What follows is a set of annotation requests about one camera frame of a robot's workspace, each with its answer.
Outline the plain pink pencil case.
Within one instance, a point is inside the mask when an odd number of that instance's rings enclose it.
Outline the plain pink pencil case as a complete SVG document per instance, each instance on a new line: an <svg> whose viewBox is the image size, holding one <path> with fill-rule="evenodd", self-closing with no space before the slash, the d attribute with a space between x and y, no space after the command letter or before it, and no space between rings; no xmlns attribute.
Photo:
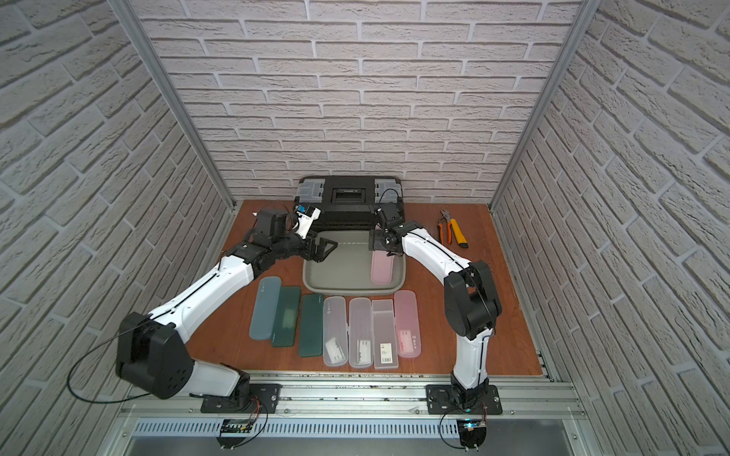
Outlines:
<svg viewBox="0 0 730 456"><path fill-rule="evenodd" d="M376 285L388 285L393 280L395 259L385 251L374 251L371 261L371 281Z"/></svg>

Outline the clear pencil case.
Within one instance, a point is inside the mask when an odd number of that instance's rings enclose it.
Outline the clear pencil case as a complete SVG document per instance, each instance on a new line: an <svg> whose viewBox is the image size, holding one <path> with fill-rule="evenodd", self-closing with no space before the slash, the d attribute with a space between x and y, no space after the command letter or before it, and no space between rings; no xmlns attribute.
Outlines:
<svg viewBox="0 0 730 456"><path fill-rule="evenodd" d="M323 302L323 361L327 367L348 362L347 305L343 296L329 296Z"/></svg>
<svg viewBox="0 0 730 456"><path fill-rule="evenodd" d="M374 363L373 305L369 298L349 303L349 364L366 369Z"/></svg>

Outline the pink pencil case with label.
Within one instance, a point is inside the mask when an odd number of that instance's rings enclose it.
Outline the pink pencil case with label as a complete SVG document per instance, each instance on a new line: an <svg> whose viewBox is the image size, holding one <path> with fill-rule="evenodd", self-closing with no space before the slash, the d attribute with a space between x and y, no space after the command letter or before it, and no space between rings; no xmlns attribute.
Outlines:
<svg viewBox="0 0 730 456"><path fill-rule="evenodd" d="M396 292L394 309L398 355L404 358L419 357L422 351L422 341L416 294L410 290Z"/></svg>

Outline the clear rectangular pencil case barcode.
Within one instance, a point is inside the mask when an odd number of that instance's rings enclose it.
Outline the clear rectangular pencil case barcode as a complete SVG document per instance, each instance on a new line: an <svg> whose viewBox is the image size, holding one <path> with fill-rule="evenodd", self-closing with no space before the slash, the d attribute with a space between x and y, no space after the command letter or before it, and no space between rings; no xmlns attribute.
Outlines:
<svg viewBox="0 0 730 456"><path fill-rule="evenodd" d="M391 299L376 299L372 304L375 369L396 369L398 353L394 302Z"/></svg>

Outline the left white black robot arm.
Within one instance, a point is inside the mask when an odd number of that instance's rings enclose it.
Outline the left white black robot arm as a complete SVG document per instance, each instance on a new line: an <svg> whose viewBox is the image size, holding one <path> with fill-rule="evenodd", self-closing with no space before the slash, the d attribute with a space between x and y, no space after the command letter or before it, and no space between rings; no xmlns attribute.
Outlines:
<svg viewBox="0 0 730 456"><path fill-rule="evenodd" d="M254 226L208 273L146 315L131 313L120 325L115 370L119 378L159 399L179 393L251 401L246 372L194 359L186 344L228 298L279 260L322 262L336 249L311 232L321 211L311 204L292 211L260 209Z"/></svg>

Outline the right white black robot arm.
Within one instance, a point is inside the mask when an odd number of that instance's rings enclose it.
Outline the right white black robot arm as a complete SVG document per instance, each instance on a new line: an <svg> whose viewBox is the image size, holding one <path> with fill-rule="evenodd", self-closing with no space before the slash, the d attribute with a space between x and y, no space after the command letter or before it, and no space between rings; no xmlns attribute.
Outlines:
<svg viewBox="0 0 730 456"><path fill-rule="evenodd" d="M443 285L445 317L457 336L452 400L463 410L471 408L490 385L488 348L502 313L490 267L484 261L458 256L421 224L407 222L395 203L378 205L373 214L373 248L413 258Z"/></svg>

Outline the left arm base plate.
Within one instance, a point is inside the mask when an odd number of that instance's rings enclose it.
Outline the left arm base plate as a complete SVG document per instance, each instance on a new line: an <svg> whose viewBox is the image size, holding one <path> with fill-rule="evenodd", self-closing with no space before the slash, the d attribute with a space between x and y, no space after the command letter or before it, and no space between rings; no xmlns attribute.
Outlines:
<svg viewBox="0 0 730 456"><path fill-rule="evenodd" d="M234 389L232 395L205 395L201 405L201 413L252 413L256 409L260 413L275 413L281 394L281 384L246 383Z"/></svg>

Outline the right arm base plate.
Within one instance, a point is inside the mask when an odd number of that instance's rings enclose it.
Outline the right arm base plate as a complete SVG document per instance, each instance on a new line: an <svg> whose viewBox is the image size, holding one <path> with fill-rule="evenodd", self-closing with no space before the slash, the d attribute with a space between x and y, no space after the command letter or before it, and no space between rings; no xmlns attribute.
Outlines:
<svg viewBox="0 0 730 456"><path fill-rule="evenodd" d="M501 398L494 385L484 384L476 389L461 391L454 385L427 385L425 387L428 412L442 415L446 412L488 416L503 413Z"/></svg>

